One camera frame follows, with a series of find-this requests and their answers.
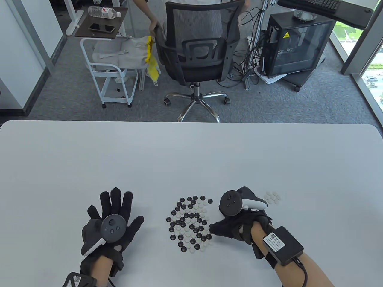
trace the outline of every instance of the computer case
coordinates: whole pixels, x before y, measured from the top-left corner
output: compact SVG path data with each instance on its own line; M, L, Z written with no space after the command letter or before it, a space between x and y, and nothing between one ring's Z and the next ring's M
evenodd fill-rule
M315 69L334 25L334 20L321 15L303 22L294 12L271 14L260 61L265 75Z

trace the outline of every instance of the car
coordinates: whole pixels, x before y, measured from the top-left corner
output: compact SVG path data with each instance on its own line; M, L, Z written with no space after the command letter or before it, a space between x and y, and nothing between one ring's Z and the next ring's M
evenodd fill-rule
M372 82L365 82L367 88L377 88L378 86L375 83Z
M375 78L374 76L366 76L366 77L364 77L364 80L366 82L377 82L378 81L378 79Z

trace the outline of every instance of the plastic water bottle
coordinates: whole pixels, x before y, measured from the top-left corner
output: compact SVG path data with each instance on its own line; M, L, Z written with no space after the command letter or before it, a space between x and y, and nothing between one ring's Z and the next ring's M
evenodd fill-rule
M99 6L89 6L88 13L90 16L97 18L114 19L116 17L121 17L121 12L116 12L113 8Z

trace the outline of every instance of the keyboard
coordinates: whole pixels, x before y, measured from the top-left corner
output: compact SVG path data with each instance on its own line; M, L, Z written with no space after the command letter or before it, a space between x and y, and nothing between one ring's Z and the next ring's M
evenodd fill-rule
M334 14L339 7L339 0L288 0L289 6L296 9L311 8L323 12Z

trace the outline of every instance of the person's hand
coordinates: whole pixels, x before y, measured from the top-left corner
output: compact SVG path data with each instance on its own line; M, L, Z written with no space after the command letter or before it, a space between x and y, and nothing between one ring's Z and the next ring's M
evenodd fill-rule
M270 225L271 220L263 210L241 210L235 216L225 216L223 220L210 224L210 232L218 236L245 241L250 245L253 243L251 228L254 221L259 222L265 233L269 234L274 230Z
M133 200L133 194L131 192L128 191L124 193L122 205L121 191L118 188L113 188L113 190L110 192L110 196L109 192L105 191L101 193L100 200L102 207L102 215L100 216L96 207L91 205L88 208L88 215L91 219L99 220L99 222L101 222L103 219L105 219L111 214L119 214L128 223ZM96 248L95 251L93 251L81 262L81 273L89 275L93 263L97 261L100 256L105 256L113 260L114 262L110 272L110 276L114 277L117 271L121 270L124 267L124 264L122 262L122 252L131 243L143 222L143 216L136 217L132 221L132 223L126 228L125 234L120 240L114 243L105 243L104 245L100 245L98 248ZM84 226L82 230L82 238L83 241L86 242L86 226Z
M150 35L153 36L153 37L155 37L155 32L154 32L154 30L155 30L155 28L156 28L157 26L162 30L162 27L161 27L161 25L160 25L160 23L158 22L157 19L154 19L154 20L152 20L152 21L150 22L150 25L149 25L149 32L150 32Z

